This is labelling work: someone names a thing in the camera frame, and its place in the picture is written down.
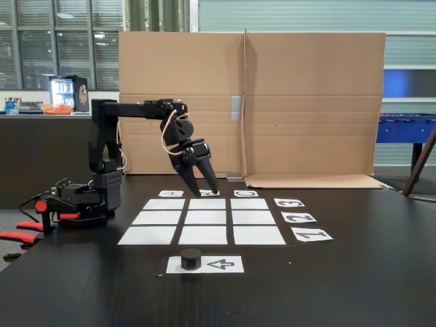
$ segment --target white paper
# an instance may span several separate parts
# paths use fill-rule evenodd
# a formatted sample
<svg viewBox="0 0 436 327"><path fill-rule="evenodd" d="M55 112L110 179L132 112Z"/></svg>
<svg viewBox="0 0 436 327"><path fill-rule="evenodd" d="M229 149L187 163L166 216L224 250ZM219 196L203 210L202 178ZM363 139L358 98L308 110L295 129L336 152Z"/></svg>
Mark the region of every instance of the white paper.
<svg viewBox="0 0 436 327"><path fill-rule="evenodd" d="M183 191L161 191L159 196L163 198L181 198L183 196Z"/></svg>
<svg viewBox="0 0 436 327"><path fill-rule="evenodd" d="M232 209L266 209L268 206L264 199L230 199Z"/></svg>
<svg viewBox="0 0 436 327"><path fill-rule="evenodd" d="M211 189L201 189L200 195L201 196L219 196L219 191L217 194L214 194Z"/></svg>
<svg viewBox="0 0 436 327"><path fill-rule="evenodd" d="M118 245L169 245L176 226L130 227Z"/></svg>
<svg viewBox="0 0 436 327"><path fill-rule="evenodd" d="M192 199L189 210L225 209L225 199Z"/></svg>
<svg viewBox="0 0 436 327"><path fill-rule="evenodd" d="M259 195L256 191L245 189L245 190L235 191L234 196L237 196L239 198L253 198Z"/></svg>
<svg viewBox="0 0 436 327"><path fill-rule="evenodd" d="M234 226L236 245L285 245L286 242L276 226Z"/></svg>
<svg viewBox="0 0 436 327"><path fill-rule="evenodd" d="M151 199L143 210L182 210L185 199Z"/></svg>
<svg viewBox="0 0 436 327"><path fill-rule="evenodd" d="M225 225L224 210L190 210L185 225Z"/></svg>
<svg viewBox="0 0 436 327"><path fill-rule="evenodd" d="M316 242L318 240L332 240L333 237L323 230L315 228L294 228L291 227L297 240L302 242Z"/></svg>
<svg viewBox="0 0 436 327"><path fill-rule="evenodd" d="M227 244L225 226L184 226L178 242L180 245Z"/></svg>
<svg viewBox="0 0 436 327"><path fill-rule="evenodd" d="M132 225L177 225L181 211L141 211Z"/></svg>
<svg viewBox="0 0 436 327"><path fill-rule="evenodd" d="M232 210L232 218L234 225L275 225L267 210Z"/></svg>
<svg viewBox="0 0 436 327"><path fill-rule="evenodd" d="M202 265L199 269L185 270L181 267L181 257L170 257L166 268L167 274L217 274L243 273L244 266L240 256L232 255L202 255Z"/></svg>
<svg viewBox="0 0 436 327"><path fill-rule="evenodd" d="M304 204L300 200L293 199L274 199L277 206L283 206L285 208L295 207L295 206L304 206Z"/></svg>
<svg viewBox="0 0 436 327"><path fill-rule="evenodd" d="M281 213L288 223L312 223L315 218L309 213Z"/></svg>

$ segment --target cardboard sheet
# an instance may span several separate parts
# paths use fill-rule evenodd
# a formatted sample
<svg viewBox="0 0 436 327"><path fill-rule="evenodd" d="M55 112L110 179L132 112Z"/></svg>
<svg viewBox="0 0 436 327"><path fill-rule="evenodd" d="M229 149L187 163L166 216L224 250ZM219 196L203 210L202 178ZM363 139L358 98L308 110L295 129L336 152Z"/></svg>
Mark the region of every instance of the cardboard sheet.
<svg viewBox="0 0 436 327"><path fill-rule="evenodd" d="M265 189L381 189L388 187L361 174L252 174L245 178L250 187Z"/></svg>
<svg viewBox="0 0 436 327"><path fill-rule="evenodd" d="M217 176L240 173L253 187L379 187L366 175L384 42L383 33L120 33L120 101L182 99ZM121 120L129 173L174 174L159 124Z"/></svg>
<svg viewBox="0 0 436 327"><path fill-rule="evenodd" d="M211 163L217 176L240 172L240 122L232 120L232 100L228 95L120 95L120 102L146 99L182 99L195 127L192 139L204 138L212 151ZM168 154L162 149L160 121L121 119L123 149L130 154L130 174L174 174Z"/></svg>
<svg viewBox="0 0 436 327"><path fill-rule="evenodd" d="M248 33L252 187L379 187L371 177L385 35Z"/></svg>

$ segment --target tape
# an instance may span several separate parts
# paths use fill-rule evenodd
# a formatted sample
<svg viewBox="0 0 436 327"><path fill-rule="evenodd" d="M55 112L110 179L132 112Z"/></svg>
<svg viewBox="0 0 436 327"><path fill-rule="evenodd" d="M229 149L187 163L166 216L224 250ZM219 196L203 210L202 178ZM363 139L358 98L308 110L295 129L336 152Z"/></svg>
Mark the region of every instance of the tape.
<svg viewBox="0 0 436 327"><path fill-rule="evenodd" d="M242 98L240 95L232 96L232 120L239 121L240 120L240 105Z"/></svg>

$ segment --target blue table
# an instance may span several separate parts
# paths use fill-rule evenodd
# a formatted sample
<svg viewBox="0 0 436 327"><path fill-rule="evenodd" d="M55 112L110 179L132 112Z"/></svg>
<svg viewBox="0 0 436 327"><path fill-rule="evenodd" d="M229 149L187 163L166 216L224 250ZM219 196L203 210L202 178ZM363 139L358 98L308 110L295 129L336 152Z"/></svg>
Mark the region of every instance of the blue table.
<svg viewBox="0 0 436 327"><path fill-rule="evenodd" d="M381 114L377 143L413 143L411 170L427 141L432 129L436 127L434 114Z"/></svg>

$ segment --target black arrow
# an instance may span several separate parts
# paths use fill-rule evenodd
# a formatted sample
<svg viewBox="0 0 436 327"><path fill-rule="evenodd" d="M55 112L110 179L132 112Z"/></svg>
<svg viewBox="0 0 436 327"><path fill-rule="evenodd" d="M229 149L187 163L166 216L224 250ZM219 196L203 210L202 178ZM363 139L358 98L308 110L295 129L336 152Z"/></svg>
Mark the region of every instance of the black arrow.
<svg viewBox="0 0 436 327"><path fill-rule="evenodd" d="M226 267L234 267L234 262L225 262L225 259L221 259L215 262L211 262L207 265L213 268L225 270Z"/></svg>

